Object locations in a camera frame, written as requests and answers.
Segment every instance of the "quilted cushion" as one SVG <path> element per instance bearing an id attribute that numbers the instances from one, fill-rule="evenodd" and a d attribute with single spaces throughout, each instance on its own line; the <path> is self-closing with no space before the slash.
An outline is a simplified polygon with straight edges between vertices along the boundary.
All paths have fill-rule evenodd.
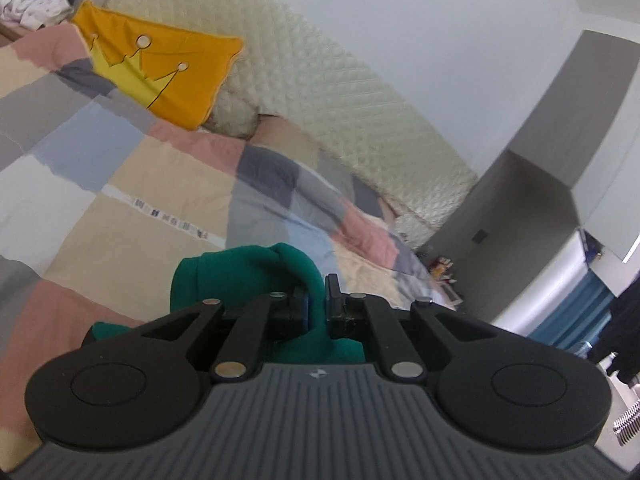
<path id="1" fill-rule="evenodd" d="M 476 176 L 420 114 L 368 66 L 278 0 L 109 0 L 150 20 L 244 38 L 222 91 L 298 124 L 373 184 L 410 245 L 425 241 Z M 226 127 L 247 124 L 225 110 Z"/>
<path id="2" fill-rule="evenodd" d="M 257 124 L 258 107 L 223 86 L 218 92 L 215 110 L 202 126 L 216 134 L 248 139 L 254 134 Z"/>

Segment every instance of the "bed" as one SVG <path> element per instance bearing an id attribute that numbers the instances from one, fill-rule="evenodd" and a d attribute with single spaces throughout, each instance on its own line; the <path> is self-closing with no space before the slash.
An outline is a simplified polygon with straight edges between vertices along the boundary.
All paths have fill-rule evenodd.
<path id="1" fill-rule="evenodd" d="M 31 374 L 94 322 L 167 314 L 183 258 L 286 242 L 345 291 L 446 304 L 382 197 L 319 145 L 282 142 L 281 118 L 249 141 L 161 120 L 94 72 L 71 23 L 0 49 L 0 73 L 2 469 L 38 445 Z"/>
<path id="2" fill-rule="evenodd" d="M 475 181 L 388 85 L 276 0 L 108 6 L 240 36 L 244 53 L 208 129 L 185 130 L 97 75 L 73 24 L 0 49 L 3 470 L 39 445 L 31 374 L 97 321 L 167 314 L 183 258 L 286 242 L 344 291 L 447 304 L 412 247 Z"/>
<path id="3" fill-rule="evenodd" d="M 385 197 L 413 248 L 441 227 L 476 181 L 391 86 L 278 0 L 108 0 L 106 6 L 244 38 L 244 53 L 216 101 L 217 129 L 250 132 L 258 112 L 295 122 Z"/>

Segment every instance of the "white cabinet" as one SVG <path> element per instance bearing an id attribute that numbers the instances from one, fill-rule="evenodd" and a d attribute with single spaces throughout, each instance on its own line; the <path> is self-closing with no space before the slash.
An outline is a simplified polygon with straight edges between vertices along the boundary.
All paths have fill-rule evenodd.
<path id="1" fill-rule="evenodd" d="M 601 243 L 624 260 L 640 235 L 640 137 L 593 213 L 583 222 Z"/>
<path id="2" fill-rule="evenodd" d="M 609 131 L 572 189 L 578 217 L 586 224 L 615 179 L 639 133 L 640 70 L 636 70 Z"/>

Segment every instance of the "crown design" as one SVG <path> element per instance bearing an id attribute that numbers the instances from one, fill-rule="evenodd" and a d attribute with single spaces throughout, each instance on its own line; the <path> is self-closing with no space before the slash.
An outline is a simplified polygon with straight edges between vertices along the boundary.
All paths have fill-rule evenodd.
<path id="1" fill-rule="evenodd" d="M 148 36 L 140 36 L 136 40 L 138 49 L 133 56 L 125 56 L 122 62 L 110 64 L 104 55 L 98 36 L 94 35 L 94 41 L 89 51 L 94 61 L 94 72 L 116 84 L 125 94 L 148 108 L 158 98 L 166 86 L 178 72 L 187 70 L 189 64 L 180 63 L 176 70 L 160 79 L 149 78 L 142 70 L 140 55 L 142 50 L 151 45 Z"/>

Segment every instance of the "green cloth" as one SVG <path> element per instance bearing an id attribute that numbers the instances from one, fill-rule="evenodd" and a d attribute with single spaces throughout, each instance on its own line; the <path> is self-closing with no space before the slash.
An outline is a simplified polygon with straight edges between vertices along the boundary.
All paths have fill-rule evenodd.
<path id="1" fill-rule="evenodd" d="M 171 284 L 171 312 L 218 298 L 229 307 L 244 306 L 260 294 L 275 290 L 293 292 L 304 285 L 309 293 L 309 332 L 283 341 L 270 357 L 278 363 L 361 363 L 362 345 L 350 339 L 332 340 L 326 332 L 324 283 L 313 261 L 287 244 L 270 248 L 246 246 L 185 258 L 175 270 Z M 94 337 L 117 335 L 126 327 L 96 323 Z"/>

